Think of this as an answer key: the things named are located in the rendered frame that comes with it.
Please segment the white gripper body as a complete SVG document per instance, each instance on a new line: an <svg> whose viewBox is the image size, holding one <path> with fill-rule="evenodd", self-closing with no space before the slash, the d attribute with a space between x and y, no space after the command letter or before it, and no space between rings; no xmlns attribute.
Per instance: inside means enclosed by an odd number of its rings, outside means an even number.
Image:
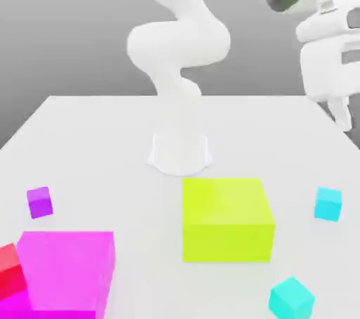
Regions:
<svg viewBox="0 0 360 319"><path fill-rule="evenodd" d="M360 39L321 39L305 44L300 53L304 90L321 102L360 93L360 60L344 64L342 54L360 50Z"/></svg>

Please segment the small cyan cube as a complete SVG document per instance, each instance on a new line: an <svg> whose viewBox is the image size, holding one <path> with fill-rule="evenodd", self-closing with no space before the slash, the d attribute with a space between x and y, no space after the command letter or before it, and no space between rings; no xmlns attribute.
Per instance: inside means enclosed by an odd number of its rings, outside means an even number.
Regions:
<svg viewBox="0 0 360 319"><path fill-rule="evenodd" d="M338 222L342 209L342 192L330 188L318 188L314 207L314 217Z"/></svg>

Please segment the small turquoise cube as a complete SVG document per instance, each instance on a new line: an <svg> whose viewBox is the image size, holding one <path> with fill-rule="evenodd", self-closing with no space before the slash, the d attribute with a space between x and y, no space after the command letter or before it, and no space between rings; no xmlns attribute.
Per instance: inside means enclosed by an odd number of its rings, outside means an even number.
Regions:
<svg viewBox="0 0 360 319"><path fill-rule="evenodd" d="M291 277L272 287L269 310L278 319L310 319L314 302L315 296Z"/></svg>

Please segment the small purple cube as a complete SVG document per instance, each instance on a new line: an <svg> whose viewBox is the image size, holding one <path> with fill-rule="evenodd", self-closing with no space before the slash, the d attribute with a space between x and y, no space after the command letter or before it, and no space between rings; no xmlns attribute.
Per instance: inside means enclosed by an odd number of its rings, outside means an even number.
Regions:
<svg viewBox="0 0 360 319"><path fill-rule="evenodd" d="M53 214L53 206L48 187L40 187L27 191L30 216L37 219Z"/></svg>

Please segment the small red cube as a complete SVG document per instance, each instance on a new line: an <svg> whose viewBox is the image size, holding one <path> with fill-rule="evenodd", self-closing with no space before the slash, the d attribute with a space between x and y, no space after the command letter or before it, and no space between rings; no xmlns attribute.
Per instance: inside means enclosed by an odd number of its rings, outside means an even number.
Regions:
<svg viewBox="0 0 360 319"><path fill-rule="evenodd" d="M15 245L0 247L0 300L27 289L23 268Z"/></svg>

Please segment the large yellow-green box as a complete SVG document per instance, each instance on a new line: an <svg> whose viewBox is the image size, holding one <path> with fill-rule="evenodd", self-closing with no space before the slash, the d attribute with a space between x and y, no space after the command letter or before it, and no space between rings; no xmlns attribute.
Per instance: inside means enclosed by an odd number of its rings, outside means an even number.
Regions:
<svg viewBox="0 0 360 319"><path fill-rule="evenodd" d="M258 178L184 178L183 261L268 262L275 221Z"/></svg>

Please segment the large magenta box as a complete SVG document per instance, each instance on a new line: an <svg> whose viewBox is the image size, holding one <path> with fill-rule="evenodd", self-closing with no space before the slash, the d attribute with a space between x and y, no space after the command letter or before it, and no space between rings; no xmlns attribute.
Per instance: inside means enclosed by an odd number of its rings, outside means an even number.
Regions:
<svg viewBox="0 0 360 319"><path fill-rule="evenodd" d="M0 319L104 319L115 269L111 231L25 231L15 244L24 284L0 294Z"/></svg>

